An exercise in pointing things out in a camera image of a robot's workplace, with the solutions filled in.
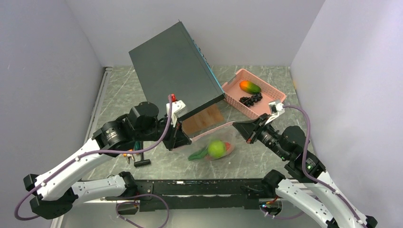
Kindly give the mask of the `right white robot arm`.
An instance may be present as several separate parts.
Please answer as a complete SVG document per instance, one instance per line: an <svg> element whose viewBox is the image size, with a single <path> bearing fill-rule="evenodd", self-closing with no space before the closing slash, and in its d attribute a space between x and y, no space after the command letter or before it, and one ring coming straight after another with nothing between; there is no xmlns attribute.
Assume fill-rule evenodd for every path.
<svg viewBox="0 0 403 228"><path fill-rule="evenodd" d="M299 126L289 126L283 133L266 122L263 115L256 120L234 122L233 127L253 144L261 142L286 162L288 174L313 194L300 190L277 170L271 170L261 180L267 197L279 196L306 213L323 228L374 228L378 222L355 208L335 185L324 164L307 150L309 142Z"/></svg>

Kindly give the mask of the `clear zip top bag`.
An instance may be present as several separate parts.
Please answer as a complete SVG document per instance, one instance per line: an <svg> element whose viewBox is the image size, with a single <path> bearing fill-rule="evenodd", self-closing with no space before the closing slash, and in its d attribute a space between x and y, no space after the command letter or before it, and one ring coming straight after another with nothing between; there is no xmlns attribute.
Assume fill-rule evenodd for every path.
<svg viewBox="0 0 403 228"><path fill-rule="evenodd" d="M237 134L233 122L228 122L192 138L184 151L189 153L189 161L217 160L234 151Z"/></svg>

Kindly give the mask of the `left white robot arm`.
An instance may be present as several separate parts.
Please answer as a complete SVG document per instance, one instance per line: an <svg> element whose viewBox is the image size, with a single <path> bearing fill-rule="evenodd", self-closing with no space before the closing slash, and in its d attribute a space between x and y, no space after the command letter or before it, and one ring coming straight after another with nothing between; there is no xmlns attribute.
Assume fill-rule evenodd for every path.
<svg viewBox="0 0 403 228"><path fill-rule="evenodd" d="M191 144L182 131L180 117L187 113L183 101L169 101L166 115L150 102L142 102L96 130L78 151L55 168L41 174L29 174L24 185L36 218L54 219L73 206L102 197L129 200L139 193L131 173L123 171L111 178L83 181L82 177L97 166L120 154L137 154L135 144L149 141L152 147L163 143L168 150Z"/></svg>

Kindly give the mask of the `green apple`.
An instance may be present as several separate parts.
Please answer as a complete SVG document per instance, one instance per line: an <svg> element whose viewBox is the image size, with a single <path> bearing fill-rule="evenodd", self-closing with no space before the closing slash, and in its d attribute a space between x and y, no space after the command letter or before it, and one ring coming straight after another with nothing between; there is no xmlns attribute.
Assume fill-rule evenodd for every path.
<svg viewBox="0 0 403 228"><path fill-rule="evenodd" d="M211 141L208 145L208 155L218 159L226 154L225 144L221 140Z"/></svg>

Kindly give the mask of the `long green chili pepper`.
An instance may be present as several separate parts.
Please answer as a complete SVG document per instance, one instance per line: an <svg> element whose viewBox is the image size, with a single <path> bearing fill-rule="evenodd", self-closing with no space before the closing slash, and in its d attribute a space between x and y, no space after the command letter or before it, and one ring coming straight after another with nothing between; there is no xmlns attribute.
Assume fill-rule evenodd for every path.
<svg viewBox="0 0 403 228"><path fill-rule="evenodd" d="M189 155L188 160L189 161L194 161L194 160L200 160L200 159L204 159L208 154L208 148L204 147L201 148L200 150L192 153L191 155Z"/></svg>

